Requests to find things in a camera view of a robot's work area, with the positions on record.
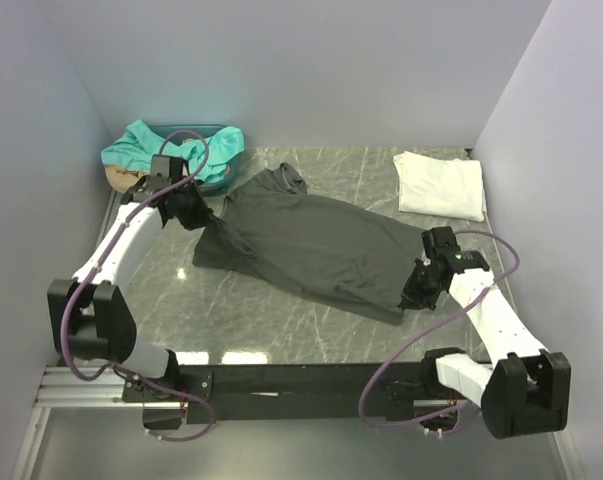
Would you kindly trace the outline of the dark grey t shirt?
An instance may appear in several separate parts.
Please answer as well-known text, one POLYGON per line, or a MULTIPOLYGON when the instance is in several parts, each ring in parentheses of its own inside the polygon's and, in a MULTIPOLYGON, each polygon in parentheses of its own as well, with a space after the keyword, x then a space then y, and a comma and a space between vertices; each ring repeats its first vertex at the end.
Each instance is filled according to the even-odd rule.
POLYGON ((288 163, 264 169, 224 199, 194 250, 198 267, 236 271, 290 294, 390 325, 422 254, 422 231, 311 194, 288 163))

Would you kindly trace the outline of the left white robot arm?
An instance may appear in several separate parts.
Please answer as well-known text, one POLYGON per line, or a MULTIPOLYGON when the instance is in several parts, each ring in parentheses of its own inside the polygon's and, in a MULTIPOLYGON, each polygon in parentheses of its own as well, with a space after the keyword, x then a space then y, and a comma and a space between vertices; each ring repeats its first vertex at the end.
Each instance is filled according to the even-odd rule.
POLYGON ((157 401, 187 397, 175 352, 138 336, 124 292, 169 221, 196 230, 212 218, 192 177, 146 177, 122 195, 111 228, 89 260, 47 291, 55 349, 77 379, 92 382, 113 368, 145 384, 157 401))

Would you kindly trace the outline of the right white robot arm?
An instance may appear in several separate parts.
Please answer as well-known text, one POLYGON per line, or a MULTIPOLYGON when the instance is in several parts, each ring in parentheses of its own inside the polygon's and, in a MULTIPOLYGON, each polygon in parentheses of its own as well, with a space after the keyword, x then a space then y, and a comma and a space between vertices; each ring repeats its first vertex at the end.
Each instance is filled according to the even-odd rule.
POLYGON ((471 321, 490 358, 482 365, 459 348, 429 351, 420 387, 441 399, 451 390, 478 406, 497 439, 563 430, 567 425, 571 365, 549 351, 510 306, 487 262, 476 251, 416 260, 400 305, 434 308, 447 292, 471 321))

